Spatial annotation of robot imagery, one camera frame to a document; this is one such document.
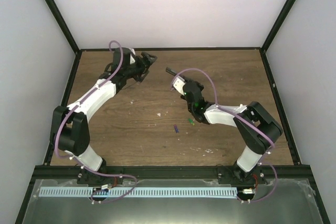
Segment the black remote control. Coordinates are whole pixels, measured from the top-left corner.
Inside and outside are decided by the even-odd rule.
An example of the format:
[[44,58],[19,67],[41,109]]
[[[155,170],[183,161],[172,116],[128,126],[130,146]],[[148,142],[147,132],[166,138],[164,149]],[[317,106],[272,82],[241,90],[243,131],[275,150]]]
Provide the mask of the black remote control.
[[165,71],[173,76],[181,76],[183,78],[183,75],[176,72],[175,70],[169,68],[169,67],[166,67]]

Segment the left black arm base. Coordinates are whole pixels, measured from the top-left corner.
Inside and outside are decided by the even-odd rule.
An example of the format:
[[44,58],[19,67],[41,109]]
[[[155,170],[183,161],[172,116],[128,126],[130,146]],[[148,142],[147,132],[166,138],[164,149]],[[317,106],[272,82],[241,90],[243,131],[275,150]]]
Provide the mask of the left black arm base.
[[90,171],[88,171],[85,166],[83,165],[77,165],[80,166],[80,172],[78,174],[78,183],[87,183],[90,185],[100,185],[100,184],[113,184],[118,185],[123,182],[122,177],[107,177],[107,176],[101,176],[94,174]]

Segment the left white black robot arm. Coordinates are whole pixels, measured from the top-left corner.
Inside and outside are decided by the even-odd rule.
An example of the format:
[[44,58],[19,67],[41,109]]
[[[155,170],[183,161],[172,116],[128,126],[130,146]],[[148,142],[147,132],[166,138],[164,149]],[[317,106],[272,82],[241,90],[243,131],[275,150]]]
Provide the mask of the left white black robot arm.
[[90,145],[89,121],[129,79],[142,82],[156,60],[155,55],[147,52],[136,55],[134,49],[117,48],[112,62],[106,65],[92,88],[74,103],[58,106],[53,111],[50,143],[55,152],[64,151],[67,158],[74,158],[88,168],[88,176],[95,184],[106,180],[107,170],[105,159]]

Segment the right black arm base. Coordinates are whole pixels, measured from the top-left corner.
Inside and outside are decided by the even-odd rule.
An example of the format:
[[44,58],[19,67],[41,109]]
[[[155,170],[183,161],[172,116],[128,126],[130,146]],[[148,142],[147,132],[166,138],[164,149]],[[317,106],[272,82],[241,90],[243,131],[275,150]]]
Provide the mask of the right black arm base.
[[264,184],[266,181],[260,176],[261,170],[259,167],[255,167],[249,172],[244,172],[238,166],[217,166],[217,177],[219,182],[224,184],[238,184],[247,185],[258,182]]

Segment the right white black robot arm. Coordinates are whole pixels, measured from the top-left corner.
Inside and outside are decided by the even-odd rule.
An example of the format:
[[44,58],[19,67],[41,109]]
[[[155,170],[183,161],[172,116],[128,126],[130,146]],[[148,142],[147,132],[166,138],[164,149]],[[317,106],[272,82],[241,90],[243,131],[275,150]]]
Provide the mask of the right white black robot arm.
[[252,172],[262,157],[274,148],[275,142],[283,134],[280,124],[258,102],[249,105],[221,106],[204,99],[204,86],[186,77],[177,77],[173,88],[187,103],[189,113],[204,124],[222,124],[238,129],[246,146],[233,164],[233,177],[244,184],[252,177]]

